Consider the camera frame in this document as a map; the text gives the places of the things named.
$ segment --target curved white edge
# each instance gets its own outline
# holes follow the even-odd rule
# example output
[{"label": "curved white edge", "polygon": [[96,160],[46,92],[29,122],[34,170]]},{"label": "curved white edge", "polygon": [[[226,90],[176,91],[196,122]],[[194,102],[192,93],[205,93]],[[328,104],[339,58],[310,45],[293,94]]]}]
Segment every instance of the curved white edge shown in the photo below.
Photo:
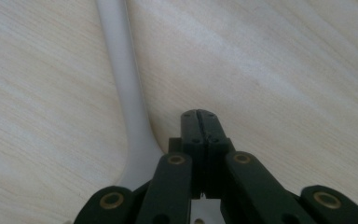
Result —
[{"label": "curved white edge", "polygon": [[[125,0],[97,0],[118,96],[124,115],[129,142],[129,155],[119,185],[131,190],[153,177],[162,155],[151,131],[145,109],[141,82],[134,57]],[[207,224],[224,220],[219,200],[192,202],[191,223],[201,218]]]}]

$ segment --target light wood surface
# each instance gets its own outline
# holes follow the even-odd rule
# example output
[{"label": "light wood surface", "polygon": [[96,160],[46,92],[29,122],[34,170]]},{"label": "light wood surface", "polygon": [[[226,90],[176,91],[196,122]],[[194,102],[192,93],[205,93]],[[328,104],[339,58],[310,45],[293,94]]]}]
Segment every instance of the light wood surface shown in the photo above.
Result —
[{"label": "light wood surface", "polygon": [[[218,115],[298,194],[358,203],[358,1],[128,2],[161,147]],[[0,223],[74,220],[117,182],[126,135],[93,1],[0,1]]]}]

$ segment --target black plastic part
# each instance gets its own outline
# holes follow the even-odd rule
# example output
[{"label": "black plastic part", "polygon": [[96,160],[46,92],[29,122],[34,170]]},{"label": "black plastic part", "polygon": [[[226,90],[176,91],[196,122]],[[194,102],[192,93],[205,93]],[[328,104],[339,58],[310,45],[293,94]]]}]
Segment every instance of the black plastic part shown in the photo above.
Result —
[{"label": "black plastic part", "polygon": [[316,223],[255,156],[231,152],[226,155],[226,162],[229,183],[221,206],[225,220],[231,223]]},{"label": "black plastic part", "polygon": [[226,154],[234,147],[214,113],[189,110],[181,117],[181,138],[170,139],[170,152],[183,152],[193,159],[192,198],[222,196]]},{"label": "black plastic part", "polygon": [[[101,207],[103,196],[110,193],[122,196],[122,203],[115,208]],[[107,203],[114,203],[118,198],[107,199]],[[111,224],[112,220],[116,224],[129,224],[127,218],[131,212],[133,197],[131,191],[121,187],[108,187],[101,189],[91,196],[89,201],[84,205],[80,213],[77,215],[74,224]]]},{"label": "black plastic part", "polygon": [[183,153],[169,153],[161,157],[136,224],[186,224],[189,222],[191,165],[191,158]]},{"label": "black plastic part", "polygon": [[318,223],[358,223],[358,205],[334,189],[323,186],[304,188],[300,202]]}]

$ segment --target wooden table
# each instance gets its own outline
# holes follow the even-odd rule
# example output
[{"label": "wooden table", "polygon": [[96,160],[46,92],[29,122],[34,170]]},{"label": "wooden table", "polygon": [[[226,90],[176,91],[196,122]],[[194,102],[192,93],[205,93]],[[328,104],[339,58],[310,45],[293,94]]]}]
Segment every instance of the wooden table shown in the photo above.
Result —
[{"label": "wooden table", "polygon": [[[358,1],[128,2],[164,150],[193,108],[289,190],[358,203]],[[0,223],[74,220],[126,160],[93,1],[0,1]]]}]

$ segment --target wood grain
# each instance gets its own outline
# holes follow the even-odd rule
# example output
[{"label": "wood grain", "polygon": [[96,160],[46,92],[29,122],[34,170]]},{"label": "wood grain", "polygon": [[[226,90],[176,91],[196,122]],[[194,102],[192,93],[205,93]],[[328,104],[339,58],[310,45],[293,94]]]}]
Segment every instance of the wood grain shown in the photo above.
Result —
[{"label": "wood grain", "polygon": [[[213,111],[237,150],[298,194],[358,203],[358,1],[128,1],[164,150]],[[0,223],[74,220],[127,143],[93,1],[0,1]]]}]

